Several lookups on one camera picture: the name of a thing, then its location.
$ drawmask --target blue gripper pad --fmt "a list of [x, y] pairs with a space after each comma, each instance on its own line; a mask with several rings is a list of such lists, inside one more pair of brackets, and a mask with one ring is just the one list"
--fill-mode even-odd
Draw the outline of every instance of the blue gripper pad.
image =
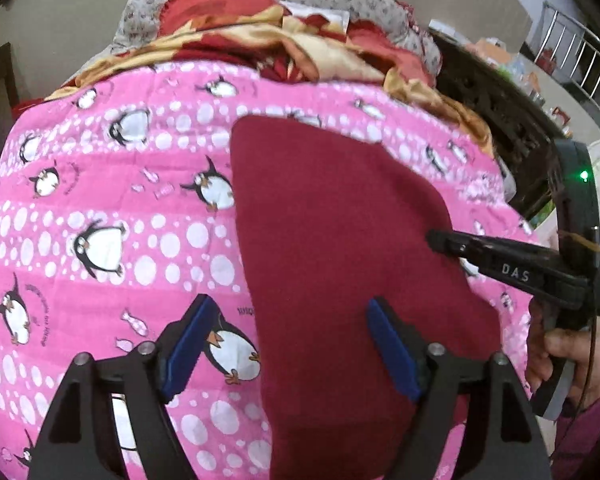
[[164, 363], [164, 381], [160, 388], [164, 399], [170, 401], [187, 386], [218, 313], [216, 302], [205, 294], [199, 294], [179, 321], [186, 326]]
[[[378, 347], [384, 366], [398, 392], [409, 397], [412, 402], [418, 402], [424, 394], [420, 384], [420, 367], [398, 334], [397, 330], [400, 329], [395, 326], [398, 323], [402, 325], [400, 327], [402, 330], [407, 328], [385, 300], [373, 298], [369, 301], [366, 307], [366, 324]], [[424, 349], [414, 348], [412, 351], [424, 351]]]

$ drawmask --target human hand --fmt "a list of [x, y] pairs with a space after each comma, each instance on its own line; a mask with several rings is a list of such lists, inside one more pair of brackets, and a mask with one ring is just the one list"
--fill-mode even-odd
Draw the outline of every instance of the human hand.
[[[526, 380], [532, 391], [536, 391], [543, 381], [549, 380], [554, 371], [549, 354], [574, 361], [576, 371], [569, 398], [577, 406], [582, 396], [589, 366], [591, 332], [575, 332], [556, 328], [545, 334], [542, 327], [542, 304], [536, 298], [533, 298], [529, 304], [529, 313], [531, 314], [531, 325], [526, 339], [528, 349]], [[588, 408], [600, 398], [600, 318], [598, 318], [597, 324], [596, 353], [583, 408]]]

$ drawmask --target maroon towel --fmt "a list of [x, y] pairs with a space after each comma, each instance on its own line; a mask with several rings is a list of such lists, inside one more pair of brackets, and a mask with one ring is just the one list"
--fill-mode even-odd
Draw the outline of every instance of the maroon towel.
[[380, 144], [295, 120], [237, 121], [231, 160], [271, 478], [381, 476], [414, 407], [374, 347], [368, 301], [384, 296], [425, 339], [458, 355], [486, 359], [500, 348], [496, 311], [457, 261], [425, 241], [428, 229], [451, 227], [445, 203]]

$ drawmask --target cartoon penguin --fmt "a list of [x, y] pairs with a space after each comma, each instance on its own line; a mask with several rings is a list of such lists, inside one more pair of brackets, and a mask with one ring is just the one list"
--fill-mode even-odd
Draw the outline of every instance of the cartoon penguin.
[[14, 345], [26, 345], [29, 342], [29, 313], [18, 291], [18, 278], [13, 274], [13, 288], [5, 292], [0, 304], [0, 314], [11, 334]]
[[506, 308], [510, 313], [513, 313], [513, 309], [515, 308], [515, 304], [513, 302], [513, 298], [506, 292], [503, 292], [500, 295], [500, 303], [502, 306]]
[[433, 167], [436, 168], [436, 170], [438, 170], [438, 173], [440, 173], [442, 176], [446, 176], [449, 170], [446, 167], [446, 164], [442, 161], [442, 159], [436, 152], [436, 150], [434, 150], [431, 146], [427, 145], [427, 148], [425, 149], [425, 154], [427, 155], [427, 158], [429, 159], [429, 162], [433, 165]]
[[315, 126], [316, 128], [322, 127], [322, 121], [319, 116], [305, 115], [302, 110], [295, 110], [288, 114], [287, 119], [293, 119], [299, 123], [308, 124], [309, 126]]
[[122, 146], [146, 143], [149, 131], [149, 110], [134, 110], [122, 115], [109, 128], [109, 137]]
[[192, 184], [180, 184], [182, 189], [195, 191], [209, 211], [229, 209], [234, 205], [234, 190], [229, 179], [216, 170], [213, 161], [206, 156], [209, 169], [201, 171]]
[[98, 92], [95, 88], [89, 88], [84, 94], [78, 97], [78, 100], [75, 102], [75, 105], [82, 110], [87, 110], [91, 108], [96, 101], [96, 97], [98, 96]]
[[449, 150], [451, 150], [451, 152], [456, 156], [456, 158], [463, 164], [466, 164], [469, 161], [469, 154], [462, 146], [458, 146], [455, 142], [450, 140], [446, 144], [446, 147]]
[[227, 384], [252, 381], [260, 374], [260, 354], [256, 347], [221, 312], [206, 338], [204, 352], [209, 362], [224, 374]]
[[534, 230], [531, 228], [531, 225], [528, 224], [525, 220], [521, 220], [518, 224], [518, 227], [525, 232], [525, 235], [531, 236], [534, 233]]
[[362, 99], [356, 99], [353, 101], [353, 105], [372, 119], [378, 119], [381, 121], [385, 119], [385, 115], [377, 107], [365, 103]]
[[29, 436], [29, 431], [24, 430], [24, 432], [27, 434], [29, 446], [25, 447], [22, 450], [22, 456], [14, 455], [14, 457], [16, 457], [18, 459], [18, 462], [20, 462], [24, 467], [30, 467], [31, 459], [33, 458], [33, 442], [31, 441], [31, 437]]
[[474, 220], [474, 231], [478, 236], [486, 236], [487, 234], [487, 231], [484, 230], [483, 225], [477, 220]]
[[45, 168], [38, 176], [29, 178], [33, 182], [34, 198], [49, 196], [60, 186], [60, 175], [55, 167]]
[[198, 90], [206, 90], [213, 97], [235, 97], [238, 95], [238, 89], [222, 76], [204, 86], [196, 86], [196, 88]]
[[36, 151], [41, 140], [42, 137], [35, 134], [29, 134], [25, 137], [24, 142], [20, 146], [20, 160], [23, 164], [27, 164], [36, 158]]
[[75, 256], [96, 277], [94, 270], [115, 272], [122, 276], [122, 237], [126, 228], [119, 226], [96, 227], [102, 219], [91, 222], [74, 240]]

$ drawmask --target pink blanket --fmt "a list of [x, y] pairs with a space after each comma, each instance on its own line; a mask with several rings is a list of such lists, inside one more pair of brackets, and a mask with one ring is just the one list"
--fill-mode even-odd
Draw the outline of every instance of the pink blanket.
[[[436, 187], [455, 229], [531, 238], [505, 204], [492, 160], [374, 86], [284, 85], [220, 62], [169, 63], [37, 106], [13, 127], [0, 159], [0, 467], [9, 478], [24, 479], [35, 460], [73, 355], [128, 352], [200, 292], [223, 319], [168, 412], [201, 479], [268, 478], [271, 438], [229, 164], [231, 127], [245, 114], [382, 142]], [[500, 313], [502, 344], [522, 376], [528, 297], [483, 276], [469, 280]], [[130, 477], [142, 479], [124, 399], [113, 402]], [[461, 431], [439, 478], [450, 477]]]

